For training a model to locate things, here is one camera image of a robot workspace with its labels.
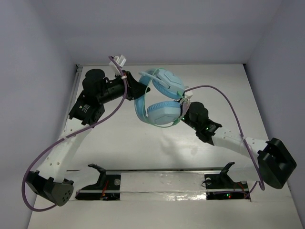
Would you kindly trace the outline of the light blue headphones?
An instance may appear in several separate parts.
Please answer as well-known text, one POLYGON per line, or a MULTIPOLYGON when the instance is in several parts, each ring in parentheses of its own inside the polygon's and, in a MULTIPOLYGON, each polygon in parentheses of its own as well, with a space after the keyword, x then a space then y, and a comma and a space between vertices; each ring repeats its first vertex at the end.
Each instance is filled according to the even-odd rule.
POLYGON ((140 121, 159 127, 179 123, 183 116, 178 92, 185 91, 182 79, 164 68, 141 71, 139 75, 139 82, 146 85, 144 95, 134 101, 140 121))

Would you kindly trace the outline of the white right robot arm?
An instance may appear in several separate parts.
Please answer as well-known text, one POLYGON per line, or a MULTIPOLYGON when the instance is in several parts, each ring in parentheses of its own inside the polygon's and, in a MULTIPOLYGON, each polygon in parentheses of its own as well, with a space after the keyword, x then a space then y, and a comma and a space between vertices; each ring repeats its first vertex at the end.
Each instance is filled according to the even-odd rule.
POLYGON ((250 158, 250 164, 243 168, 233 169, 233 162, 225 165, 216 176, 224 187, 232 187, 240 181, 263 181, 275 189, 282 189, 297 166, 281 140, 242 137, 209 119, 208 110, 200 102, 191 103, 183 122, 195 130, 202 142, 250 158))

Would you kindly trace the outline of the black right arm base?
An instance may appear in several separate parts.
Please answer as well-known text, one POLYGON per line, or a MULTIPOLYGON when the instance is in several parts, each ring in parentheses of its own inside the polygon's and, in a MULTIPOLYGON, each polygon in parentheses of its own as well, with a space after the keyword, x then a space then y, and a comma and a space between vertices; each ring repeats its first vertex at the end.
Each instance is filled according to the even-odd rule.
POLYGON ((206 189, 207 200, 251 199, 247 182, 234 182, 228 175, 234 164, 228 163, 219 173, 204 175, 201 186, 206 189))

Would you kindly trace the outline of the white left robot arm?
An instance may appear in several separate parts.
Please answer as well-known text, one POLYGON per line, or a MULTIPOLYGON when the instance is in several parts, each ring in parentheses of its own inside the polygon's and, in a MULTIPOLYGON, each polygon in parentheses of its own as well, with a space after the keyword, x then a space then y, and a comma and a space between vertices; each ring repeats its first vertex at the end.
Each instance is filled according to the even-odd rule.
POLYGON ((82 141, 97 125, 110 119, 125 100, 133 101, 149 90, 144 83, 134 79, 129 71, 120 70, 110 80, 101 69, 89 70, 83 81, 83 90, 68 114, 69 120, 80 121, 80 129, 72 129, 46 148, 27 168, 21 185, 24 204, 31 210, 25 188, 53 203, 65 205, 74 191, 74 181, 66 179, 67 166, 82 141))

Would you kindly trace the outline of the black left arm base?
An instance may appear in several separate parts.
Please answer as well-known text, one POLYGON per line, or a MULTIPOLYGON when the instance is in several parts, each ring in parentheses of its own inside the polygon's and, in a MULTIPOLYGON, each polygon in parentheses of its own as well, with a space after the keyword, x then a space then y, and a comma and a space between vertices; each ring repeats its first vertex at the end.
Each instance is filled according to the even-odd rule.
POLYGON ((92 184, 86 185, 76 191, 77 200, 120 200, 121 174, 107 174, 107 170, 96 165, 89 164, 90 169, 98 172, 98 178, 92 184))

